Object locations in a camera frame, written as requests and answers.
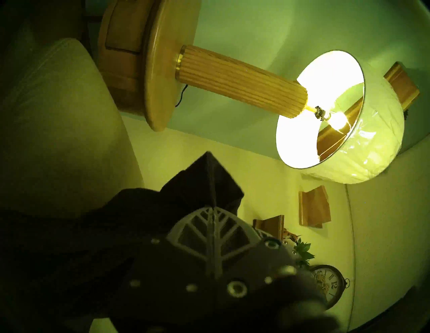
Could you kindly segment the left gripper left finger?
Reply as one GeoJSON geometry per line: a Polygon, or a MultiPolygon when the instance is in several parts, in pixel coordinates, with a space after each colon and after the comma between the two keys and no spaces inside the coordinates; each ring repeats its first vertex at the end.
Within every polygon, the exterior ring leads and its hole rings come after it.
{"type": "Polygon", "coordinates": [[[214,278],[213,218],[212,207],[200,208],[181,218],[166,236],[166,240],[192,258],[208,278],[214,278]]]}

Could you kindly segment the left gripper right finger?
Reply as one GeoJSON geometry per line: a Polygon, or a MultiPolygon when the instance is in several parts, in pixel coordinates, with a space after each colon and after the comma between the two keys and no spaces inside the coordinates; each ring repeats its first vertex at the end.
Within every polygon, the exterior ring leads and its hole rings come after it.
{"type": "Polygon", "coordinates": [[[248,223],[235,214],[215,207],[214,250],[222,269],[231,269],[257,246],[262,238],[248,223]]]}

